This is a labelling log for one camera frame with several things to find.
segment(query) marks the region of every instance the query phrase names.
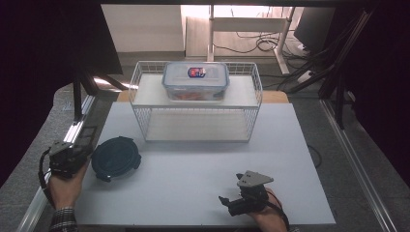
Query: white wall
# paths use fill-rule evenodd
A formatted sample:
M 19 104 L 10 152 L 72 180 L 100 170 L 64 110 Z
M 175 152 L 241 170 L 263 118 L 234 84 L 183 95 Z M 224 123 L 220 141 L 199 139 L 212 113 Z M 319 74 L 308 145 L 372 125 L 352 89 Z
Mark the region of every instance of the white wall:
M 185 50 L 181 6 L 102 5 L 102 10 L 118 52 Z

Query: sleeve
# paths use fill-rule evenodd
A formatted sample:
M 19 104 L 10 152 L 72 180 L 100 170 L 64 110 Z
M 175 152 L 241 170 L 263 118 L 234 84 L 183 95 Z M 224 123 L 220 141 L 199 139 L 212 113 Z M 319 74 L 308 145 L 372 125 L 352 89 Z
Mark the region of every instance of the sleeve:
M 66 207 L 54 212 L 49 232 L 77 232 L 74 209 Z

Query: container lid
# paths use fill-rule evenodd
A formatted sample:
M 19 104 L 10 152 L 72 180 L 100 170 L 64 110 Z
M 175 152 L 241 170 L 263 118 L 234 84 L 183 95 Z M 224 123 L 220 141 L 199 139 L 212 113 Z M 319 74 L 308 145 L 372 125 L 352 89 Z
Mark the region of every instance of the container lid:
M 126 174 L 141 164 L 141 155 L 131 138 L 116 137 L 99 145 L 92 155 L 91 164 L 97 178 L 110 182 L 112 177 Z
M 169 62 L 163 71 L 162 84 L 167 86 L 226 87 L 228 68 L 218 62 Z

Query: black curtain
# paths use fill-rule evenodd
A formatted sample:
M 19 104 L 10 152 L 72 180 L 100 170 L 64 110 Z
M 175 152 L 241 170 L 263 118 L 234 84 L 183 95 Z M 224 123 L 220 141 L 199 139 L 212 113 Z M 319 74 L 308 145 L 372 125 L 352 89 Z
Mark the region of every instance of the black curtain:
M 410 186 L 410 2 L 381 1 L 343 72 L 358 120 Z
M 1 1 L 0 31 L 3 185 L 43 125 L 56 90 L 79 73 L 122 70 L 100 4 Z

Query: purple label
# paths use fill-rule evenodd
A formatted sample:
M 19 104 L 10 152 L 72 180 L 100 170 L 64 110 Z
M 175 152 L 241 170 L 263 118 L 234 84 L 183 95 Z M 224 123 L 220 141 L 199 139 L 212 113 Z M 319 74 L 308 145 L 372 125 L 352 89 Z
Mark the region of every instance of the purple label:
M 188 76 L 190 78 L 202 78 L 205 76 L 204 68 L 190 68 L 188 70 Z

